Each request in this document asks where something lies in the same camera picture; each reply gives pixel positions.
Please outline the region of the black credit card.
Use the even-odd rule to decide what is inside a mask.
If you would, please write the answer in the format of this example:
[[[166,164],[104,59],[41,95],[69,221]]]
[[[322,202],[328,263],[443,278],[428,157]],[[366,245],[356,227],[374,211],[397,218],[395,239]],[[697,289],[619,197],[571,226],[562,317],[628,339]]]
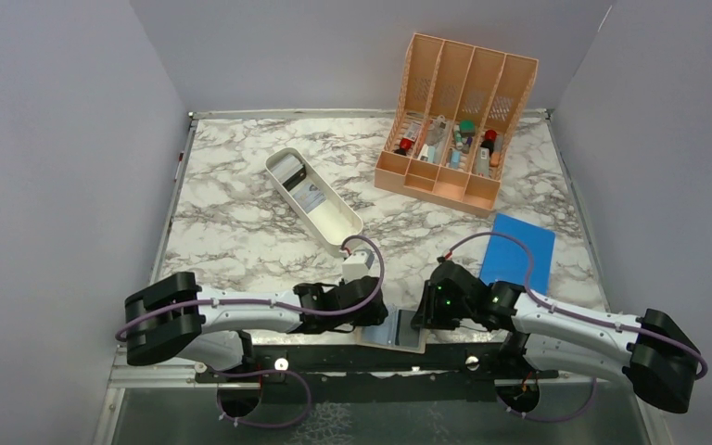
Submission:
[[[421,331],[414,326],[415,312],[406,309],[397,311],[397,322],[394,345],[406,349],[417,349],[420,346]]]

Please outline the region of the white oblong plastic tray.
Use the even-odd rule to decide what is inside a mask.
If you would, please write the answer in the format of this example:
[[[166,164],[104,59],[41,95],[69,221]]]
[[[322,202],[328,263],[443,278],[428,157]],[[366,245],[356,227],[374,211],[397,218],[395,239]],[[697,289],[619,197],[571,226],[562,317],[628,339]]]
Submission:
[[[362,232],[362,218],[295,148],[273,153],[264,166],[274,188],[312,236],[327,253],[341,256],[345,239]]]

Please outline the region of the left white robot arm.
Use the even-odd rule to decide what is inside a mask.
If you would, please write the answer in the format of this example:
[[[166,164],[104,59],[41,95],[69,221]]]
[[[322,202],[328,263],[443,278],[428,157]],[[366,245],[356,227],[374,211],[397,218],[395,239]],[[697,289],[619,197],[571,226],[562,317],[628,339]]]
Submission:
[[[254,368],[249,331],[319,335],[343,324],[382,324],[388,309],[381,286],[381,278],[366,275],[245,293],[201,286],[192,272],[174,273],[124,301],[125,324],[115,337],[125,343],[131,366],[184,358],[239,381]]]

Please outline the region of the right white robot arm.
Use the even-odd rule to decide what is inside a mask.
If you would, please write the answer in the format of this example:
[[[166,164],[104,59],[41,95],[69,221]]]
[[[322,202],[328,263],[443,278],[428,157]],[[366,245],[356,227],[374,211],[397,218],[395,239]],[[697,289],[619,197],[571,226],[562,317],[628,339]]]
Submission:
[[[565,371],[624,383],[642,401],[687,413],[702,368],[700,350],[665,312],[644,315],[592,311],[505,281],[485,284],[453,261],[443,261],[424,284],[412,319],[416,328],[455,330],[469,319],[519,342],[498,352],[511,377],[526,371]]]

